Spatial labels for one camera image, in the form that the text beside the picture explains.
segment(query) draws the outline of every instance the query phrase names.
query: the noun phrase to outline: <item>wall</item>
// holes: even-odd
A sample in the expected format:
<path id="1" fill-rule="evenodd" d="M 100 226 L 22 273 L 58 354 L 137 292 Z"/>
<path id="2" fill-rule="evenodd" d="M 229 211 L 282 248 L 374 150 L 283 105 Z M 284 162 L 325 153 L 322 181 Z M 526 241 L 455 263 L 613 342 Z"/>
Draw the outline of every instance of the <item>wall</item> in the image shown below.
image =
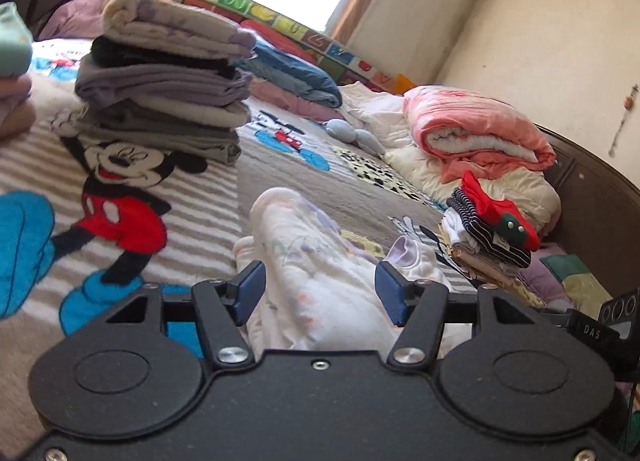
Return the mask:
<path id="1" fill-rule="evenodd" d="M 640 186 L 640 109 L 607 155 L 640 82 L 638 0 L 479 0 L 438 81 L 504 99 Z"/>
<path id="2" fill-rule="evenodd" d="M 372 0 L 348 46 L 390 74 L 435 78 L 475 0 Z"/>

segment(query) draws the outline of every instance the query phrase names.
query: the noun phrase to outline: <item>stuffed toy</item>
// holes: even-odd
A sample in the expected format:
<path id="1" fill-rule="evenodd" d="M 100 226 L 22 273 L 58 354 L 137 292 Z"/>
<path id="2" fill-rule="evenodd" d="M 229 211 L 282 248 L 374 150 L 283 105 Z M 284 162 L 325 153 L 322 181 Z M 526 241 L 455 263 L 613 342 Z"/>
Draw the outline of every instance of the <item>stuffed toy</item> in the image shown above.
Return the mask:
<path id="1" fill-rule="evenodd" d="M 345 120 L 334 118 L 322 123 L 322 126 L 329 136 L 333 136 L 344 144 L 352 144 L 374 156 L 382 156 L 386 152 L 373 134 L 364 129 L 354 129 Z"/>

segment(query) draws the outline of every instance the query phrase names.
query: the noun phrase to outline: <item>silver screw head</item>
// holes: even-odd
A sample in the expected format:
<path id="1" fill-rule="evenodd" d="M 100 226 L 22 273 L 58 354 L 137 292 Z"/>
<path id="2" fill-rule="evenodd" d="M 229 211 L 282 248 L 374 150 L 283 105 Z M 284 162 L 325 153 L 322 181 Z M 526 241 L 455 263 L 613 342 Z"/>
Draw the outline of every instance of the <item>silver screw head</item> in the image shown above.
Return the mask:
<path id="1" fill-rule="evenodd" d="M 50 448 L 44 454 L 46 461 L 67 461 L 66 454 L 57 448 Z"/>
<path id="2" fill-rule="evenodd" d="M 316 371 L 326 371 L 329 368 L 329 365 L 331 364 L 326 360 L 316 360 L 311 365 Z"/>
<path id="3" fill-rule="evenodd" d="M 425 354 L 417 347 L 402 347 L 394 351 L 394 359 L 401 364 L 419 364 L 425 359 Z"/>
<path id="4" fill-rule="evenodd" d="M 239 364 L 249 358 L 249 351 L 241 347 L 223 347 L 218 351 L 218 360 L 225 364 Z"/>
<path id="5" fill-rule="evenodd" d="M 596 461 L 596 453 L 593 450 L 582 450 L 576 454 L 574 461 Z"/>

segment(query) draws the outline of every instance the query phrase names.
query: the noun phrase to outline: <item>striped clothing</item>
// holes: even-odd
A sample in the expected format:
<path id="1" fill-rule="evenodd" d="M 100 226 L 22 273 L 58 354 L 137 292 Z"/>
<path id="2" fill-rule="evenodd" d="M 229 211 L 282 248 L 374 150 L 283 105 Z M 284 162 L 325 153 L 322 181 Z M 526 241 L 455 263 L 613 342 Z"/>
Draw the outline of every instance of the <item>striped clothing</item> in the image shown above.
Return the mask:
<path id="1" fill-rule="evenodd" d="M 529 264 L 531 264 L 531 252 L 524 248 L 509 245 L 497 236 L 494 229 L 479 218 L 473 202 L 462 190 L 455 189 L 453 195 L 447 199 L 447 205 L 460 214 L 465 230 L 478 241 L 483 251 L 498 261 L 515 264 L 522 268 L 529 267 Z"/>

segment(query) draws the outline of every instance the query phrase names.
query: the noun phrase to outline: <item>blue folded blanket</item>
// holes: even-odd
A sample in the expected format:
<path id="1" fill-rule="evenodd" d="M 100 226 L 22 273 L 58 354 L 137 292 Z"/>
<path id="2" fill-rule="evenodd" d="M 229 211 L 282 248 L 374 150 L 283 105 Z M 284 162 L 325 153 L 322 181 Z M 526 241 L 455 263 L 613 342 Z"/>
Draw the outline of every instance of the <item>blue folded blanket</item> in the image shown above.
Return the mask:
<path id="1" fill-rule="evenodd" d="M 338 85 L 326 72 L 301 58 L 274 48 L 259 36 L 256 39 L 256 57 L 239 60 L 236 66 L 305 100 L 334 108 L 342 105 Z"/>

